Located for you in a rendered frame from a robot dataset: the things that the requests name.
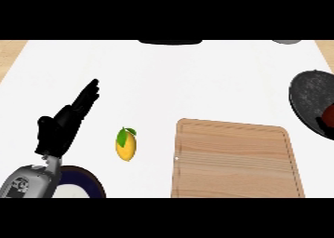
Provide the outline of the dark grey pan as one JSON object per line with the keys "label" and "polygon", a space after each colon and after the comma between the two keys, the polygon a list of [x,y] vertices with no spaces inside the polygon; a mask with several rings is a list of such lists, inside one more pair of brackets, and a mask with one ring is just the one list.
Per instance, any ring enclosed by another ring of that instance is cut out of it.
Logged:
{"label": "dark grey pan", "polygon": [[334,74],[323,71],[299,73],[290,83],[289,100],[303,124],[327,138],[317,117],[323,118],[325,108],[334,104]]}

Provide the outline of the wooden cutting board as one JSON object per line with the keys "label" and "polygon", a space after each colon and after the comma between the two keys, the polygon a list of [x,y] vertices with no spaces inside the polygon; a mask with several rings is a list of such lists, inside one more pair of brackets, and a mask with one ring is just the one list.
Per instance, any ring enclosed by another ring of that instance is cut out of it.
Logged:
{"label": "wooden cutting board", "polygon": [[286,129],[182,119],[176,124],[170,195],[303,198]]}

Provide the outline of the dark blue white plate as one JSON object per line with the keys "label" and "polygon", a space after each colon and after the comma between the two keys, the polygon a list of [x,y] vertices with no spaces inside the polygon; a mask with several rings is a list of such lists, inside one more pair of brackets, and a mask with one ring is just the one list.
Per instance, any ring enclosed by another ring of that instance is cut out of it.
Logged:
{"label": "dark blue white plate", "polygon": [[54,198],[105,198],[105,190],[98,178],[80,166],[64,165],[63,177],[57,186]]}

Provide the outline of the yellow lemon with green leaf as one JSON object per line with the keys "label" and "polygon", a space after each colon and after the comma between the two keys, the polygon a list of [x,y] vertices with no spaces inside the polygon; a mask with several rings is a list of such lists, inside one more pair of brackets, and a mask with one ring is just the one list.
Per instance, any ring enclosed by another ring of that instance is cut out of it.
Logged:
{"label": "yellow lemon with green leaf", "polygon": [[119,157],[129,161],[136,152],[136,131],[132,128],[122,128],[116,138],[116,151]]}

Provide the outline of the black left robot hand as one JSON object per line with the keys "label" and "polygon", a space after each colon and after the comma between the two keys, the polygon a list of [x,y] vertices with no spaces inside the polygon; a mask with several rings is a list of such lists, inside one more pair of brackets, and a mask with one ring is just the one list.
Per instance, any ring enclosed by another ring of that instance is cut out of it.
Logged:
{"label": "black left robot hand", "polygon": [[70,149],[77,131],[88,116],[94,102],[100,98],[100,81],[94,79],[82,90],[74,102],[66,105],[54,117],[37,120],[37,147],[35,152],[61,158]]}

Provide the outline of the black appliance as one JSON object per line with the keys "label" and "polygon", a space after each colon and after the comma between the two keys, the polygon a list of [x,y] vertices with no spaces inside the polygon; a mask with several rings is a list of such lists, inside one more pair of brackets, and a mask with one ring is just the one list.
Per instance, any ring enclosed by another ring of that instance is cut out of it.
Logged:
{"label": "black appliance", "polygon": [[139,40],[142,44],[160,46],[190,46],[203,43],[203,40]]}

